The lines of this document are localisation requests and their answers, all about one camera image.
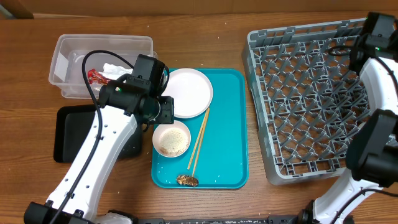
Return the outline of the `pink bowl with rice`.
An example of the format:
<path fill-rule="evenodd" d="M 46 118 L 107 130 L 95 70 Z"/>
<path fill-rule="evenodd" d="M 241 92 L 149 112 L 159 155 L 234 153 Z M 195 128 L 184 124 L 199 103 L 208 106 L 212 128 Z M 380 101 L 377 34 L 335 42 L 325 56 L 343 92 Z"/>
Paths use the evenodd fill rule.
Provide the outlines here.
<path fill-rule="evenodd" d="M 189 148 L 191 134 L 188 127 L 181 121 L 173 124 L 158 125 L 152 135 L 154 149 L 164 157 L 181 156 Z"/>

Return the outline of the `white napkin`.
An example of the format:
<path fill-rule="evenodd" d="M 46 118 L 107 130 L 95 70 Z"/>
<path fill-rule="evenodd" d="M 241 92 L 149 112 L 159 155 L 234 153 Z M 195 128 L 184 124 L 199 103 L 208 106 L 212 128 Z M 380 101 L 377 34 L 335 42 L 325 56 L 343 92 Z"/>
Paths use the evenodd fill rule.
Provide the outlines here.
<path fill-rule="evenodd" d="M 117 80 L 122 75 L 131 74 L 132 72 L 132 68 L 124 68 L 122 66 L 105 63 L 103 65 L 103 71 L 99 72 L 99 74 L 102 80 Z"/>

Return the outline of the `red snack wrapper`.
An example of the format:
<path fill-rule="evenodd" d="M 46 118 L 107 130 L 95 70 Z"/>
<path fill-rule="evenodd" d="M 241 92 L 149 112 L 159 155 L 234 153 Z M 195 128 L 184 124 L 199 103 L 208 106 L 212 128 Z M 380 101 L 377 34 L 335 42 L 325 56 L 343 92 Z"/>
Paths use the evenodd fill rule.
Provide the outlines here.
<path fill-rule="evenodd" d="M 106 85 L 110 81 L 109 78 L 104 77 L 102 74 L 97 72 L 95 69 L 91 69 L 87 74 L 89 84 L 102 84 Z"/>

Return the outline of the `brown food scrap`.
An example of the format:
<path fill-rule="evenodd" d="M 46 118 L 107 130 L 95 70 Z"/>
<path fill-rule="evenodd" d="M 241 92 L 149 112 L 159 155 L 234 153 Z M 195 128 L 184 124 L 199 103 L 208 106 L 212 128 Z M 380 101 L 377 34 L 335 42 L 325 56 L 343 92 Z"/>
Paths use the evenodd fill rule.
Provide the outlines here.
<path fill-rule="evenodd" d="M 198 179 L 190 175 L 178 175 L 176 181 L 179 185 L 189 187 L 196 187 L 198 185 Z"/>

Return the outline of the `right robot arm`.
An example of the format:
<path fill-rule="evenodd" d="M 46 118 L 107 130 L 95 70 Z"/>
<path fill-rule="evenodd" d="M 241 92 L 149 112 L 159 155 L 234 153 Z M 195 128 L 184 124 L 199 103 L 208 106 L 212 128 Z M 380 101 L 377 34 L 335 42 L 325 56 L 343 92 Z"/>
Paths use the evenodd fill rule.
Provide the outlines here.
<path fill-rule="evenodd" d="M 359 37 L 348 47 L 349 69 L 368 95 L 371 117 L 346 152 L 346 169 L 321 197 L 290 223 L 353 223 L 350 213 L 373 193 L 391 196 L 397 182 L 397 18 L 369 12 Z"/>

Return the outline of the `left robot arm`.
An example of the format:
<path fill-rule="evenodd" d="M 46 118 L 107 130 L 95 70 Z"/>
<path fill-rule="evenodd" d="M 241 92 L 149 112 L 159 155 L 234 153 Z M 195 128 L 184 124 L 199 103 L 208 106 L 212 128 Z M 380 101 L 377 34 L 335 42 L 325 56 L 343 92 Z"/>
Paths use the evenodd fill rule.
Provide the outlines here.
<path fill-rule="evenodd" d="M 142 124 L 172 124 L 174 100 L 164 96 L 170 79 L 160 60 L 138 55 L 132 72 L 103 85 L 95 96 L 86 68 L 82 75 L 95 106 L 90 130 L 63 180 L 44 204 L 31 202 L 24 223 L 135 223 L 129 214 L 110 210 L 97 216 L 104 185 L 122 148 Z"/>

